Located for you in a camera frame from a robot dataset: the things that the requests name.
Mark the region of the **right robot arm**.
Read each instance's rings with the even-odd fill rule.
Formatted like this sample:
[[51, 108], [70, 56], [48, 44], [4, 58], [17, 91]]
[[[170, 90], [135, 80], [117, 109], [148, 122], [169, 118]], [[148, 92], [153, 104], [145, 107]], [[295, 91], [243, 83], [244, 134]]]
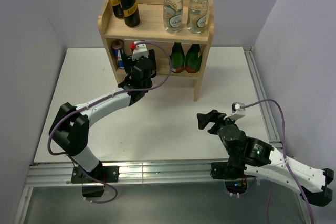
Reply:
[[333, 170], [312, 168], [285, 157], [260, 139], [247, 136], [236, 124], [245, 114], [245, 110], [236, 110], [230, 115], [217, 110], [197, 114], [198, 128], [203, 130], [212, 123], [209, 134], [220, 138], [229, 155], [228, 161], [211, 164], [211, 177], [223, 180], [258, 177], [291, 189], [312, 205], [324, 207], [330, 203], [332, 190], [328, 185], [333, 181]]

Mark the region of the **silver can front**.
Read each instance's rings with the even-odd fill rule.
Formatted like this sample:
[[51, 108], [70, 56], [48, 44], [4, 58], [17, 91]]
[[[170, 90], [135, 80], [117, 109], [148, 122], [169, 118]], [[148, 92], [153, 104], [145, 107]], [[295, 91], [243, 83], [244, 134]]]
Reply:
[[114, 57], [116, 58], [117, 65], [120, 69], [125, 69], [125, 62], [127, 60], [127, 54], [124, 51], [124, 41], [122, 39], [116, 39], [111, 43], [111, 48]]

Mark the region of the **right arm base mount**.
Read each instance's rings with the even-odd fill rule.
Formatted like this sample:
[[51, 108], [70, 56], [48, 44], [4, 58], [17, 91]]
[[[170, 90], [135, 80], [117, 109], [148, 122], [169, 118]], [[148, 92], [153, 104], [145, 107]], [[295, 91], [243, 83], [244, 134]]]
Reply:
[[212, 162], [210, 176], [212, 179], [223, 180], [230, 196], [244, 195], [258, 184], [256, 177], [245, 175], [241, 169], [229, 167], [228, 162]]

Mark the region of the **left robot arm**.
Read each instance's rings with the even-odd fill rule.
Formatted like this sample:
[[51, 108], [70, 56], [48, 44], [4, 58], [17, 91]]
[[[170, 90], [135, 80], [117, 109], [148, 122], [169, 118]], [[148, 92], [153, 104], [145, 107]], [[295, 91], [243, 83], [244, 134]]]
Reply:
[[83, 104], [63, 104], [48, 133], [48, 152], [56, 155], [51, 149], [51, 143], [55, 142], [62, 149], [60, 154], [77, 163], [84, 177], [91, 182], [103, 176], [103, 164], [88, 147], [90, 128], [107, 115], [137, 103], [153, 88], [152, 78], [156, 76], [154, 50], [148, 50], [147, 55], [141, 54], [136, 60], [129, 56], [124, 59], [129, 73], [114, 90]]

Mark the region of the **clear bottle green cap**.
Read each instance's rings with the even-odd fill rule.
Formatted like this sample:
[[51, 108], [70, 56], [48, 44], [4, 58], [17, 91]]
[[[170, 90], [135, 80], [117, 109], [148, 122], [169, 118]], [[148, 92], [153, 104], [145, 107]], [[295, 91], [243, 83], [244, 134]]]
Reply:
[[209, 0], [190, 0], [188, 5], [187, 28], [190, 32], [202, 33], [207, 20]]

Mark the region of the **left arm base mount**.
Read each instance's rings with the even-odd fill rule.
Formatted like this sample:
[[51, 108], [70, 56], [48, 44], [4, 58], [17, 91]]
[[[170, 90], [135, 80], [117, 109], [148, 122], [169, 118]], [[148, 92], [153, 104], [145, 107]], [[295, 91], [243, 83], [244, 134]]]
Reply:
[[119, 166], [99, 165], [92, 172], [87, 172], [80, 166], [74, 167], [70, 182], [82, 184], [82, 195], [85, 198], [96, 199], [103, 196], [106, 184], [116, 183], [119, 179]]

